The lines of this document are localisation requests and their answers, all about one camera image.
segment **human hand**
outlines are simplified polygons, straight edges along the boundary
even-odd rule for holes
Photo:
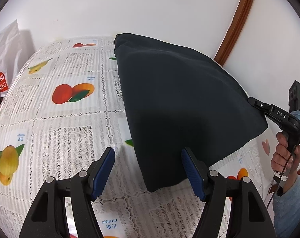
[[[278,132],[276,134],[276,138],[279,144],[276,146],[276,151],[273,154],[273,158],[271,160],[271,167],[274,171],[281,173],[283,171],[287,159],[290,156],[290,152],[287,150],[287,139],[282,134],[282,132]],[[295,159],[291,157],[287,163],[286,169],[284,170],[285,172],[287,169],[290,168],[290,173],[283,187],[283,193],[287,192],[293,186],[297,179],[297,168],[300,163],[300,145],[296,147],[294,153],[296,155]]]

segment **white plastic bag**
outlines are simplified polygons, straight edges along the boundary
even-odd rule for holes
[[[0,33],[0,96],[4,97],[8,89],[27,61],[22,48],[18,23],[15,20]]]

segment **dark folded fabric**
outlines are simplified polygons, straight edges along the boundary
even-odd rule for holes
[[[135,153],[150,192],[186,178],[182,148],[190,147],[209,167],[268,127],[240,85],[198,51],[120,34],[115,56]]]

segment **person's arm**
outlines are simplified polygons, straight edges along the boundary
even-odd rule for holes
[[[276,135],[279,144],[271,161],[274,171],[282,172],[290,156],[287,150],[287,140],[282,132]],[[300,176],[297,168],[300,162],[300,145],[295,150],[295,160],[289,160],[287,168],[291,168],[287,181],[273,198],[274,228],[278,238],[288,238],[300,221]]]

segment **red logo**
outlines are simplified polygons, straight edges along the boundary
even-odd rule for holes
[[[8,90],[8,85],[6,82],[5,74],[0,72],[0,92]]]

